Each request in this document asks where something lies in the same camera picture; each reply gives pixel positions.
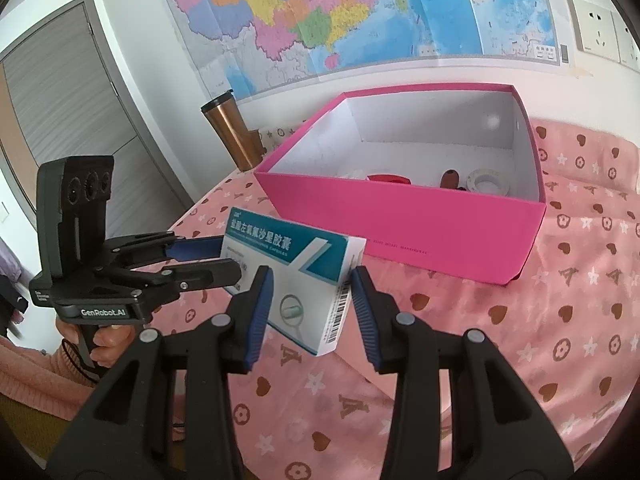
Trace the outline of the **person left hand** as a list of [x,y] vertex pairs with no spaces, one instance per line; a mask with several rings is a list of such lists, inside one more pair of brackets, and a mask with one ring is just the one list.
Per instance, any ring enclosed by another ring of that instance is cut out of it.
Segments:
[[[55,319],[58,332],[72,344],[80,344],[81,332],[78,325]],[[99,328],[93,336],[96,345],[90,352],[90,360],[99,366],[111,368],[136,338],[136,328],[132,325],[112,325]]]

